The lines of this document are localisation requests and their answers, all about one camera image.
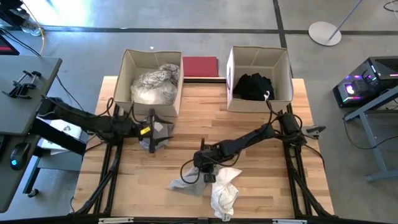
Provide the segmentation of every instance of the metal pole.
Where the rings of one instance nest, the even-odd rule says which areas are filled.
[[[358,0],[358,2],[355,4],[354,8],[349,12],[349,14],[345,17],[345,19],[343,20],[343,22],[340,24],[340,26],[337,27],[337,29],[334,31],[334,33],[329,37],[329,40],[331,40],[335,34],[337,33],[337,31],[340,30],[340,28],[343,26],[343,24],[347,21],[347,19],[350,17],[350,15],[355,11],[355,9],[359,6],[359,4],[361,4],[362,0]]]

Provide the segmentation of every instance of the yellow tag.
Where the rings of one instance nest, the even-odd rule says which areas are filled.
[[[141,135],[145,135],[145,133],[148,133],[150,131],[150,127],[146,127],[144,129],[142,129],[140,132]]]

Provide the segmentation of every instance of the computer mouse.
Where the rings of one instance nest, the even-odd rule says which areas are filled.
[[[15,145],[11,151],[10,166],[13,170],[21,170],[27,160],[30,144],[26,142],[20,142]]]

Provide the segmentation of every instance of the white box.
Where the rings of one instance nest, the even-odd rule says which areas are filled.
[[[146,105],[134,103],[134,114],[148,114],[150,108],[155,109],[159,116],[177,117],[180,112],[182,84],[184,80],[182,54],[181,52],[140,52],[136,50],[126,50],[121,67],[114,100],[124,111],[129,111],[132,105],[130,86],[134,79],[146,72],[157,71],[165,64],[172,63],[180,67],[180,78],[178,79],[177,96],[171,105]]]
[[[233,89],[244,75],[259,73],[271,79],[274,111],[285,109],[293,100],[293,83],[287,49],[275,47],[232,47],[226,65],[227,110],[234,112],[269,112],[265,101],[234,98]]]

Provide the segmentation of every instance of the black cloth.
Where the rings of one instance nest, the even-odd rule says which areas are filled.
[[[0,0],[0,19],[13,27],[20,27],[25,19],[15,15],[10,9],[17,9],[22,5],[19,0]]]
[[[267,94],[267,91],[269,91],[268,100],[274,100],[274,88],[271,85],[271,80],[256,73],[251,76],[244,74],[236,84],[233,93],[239,95],[243,100],[265,101],[264,95]]]

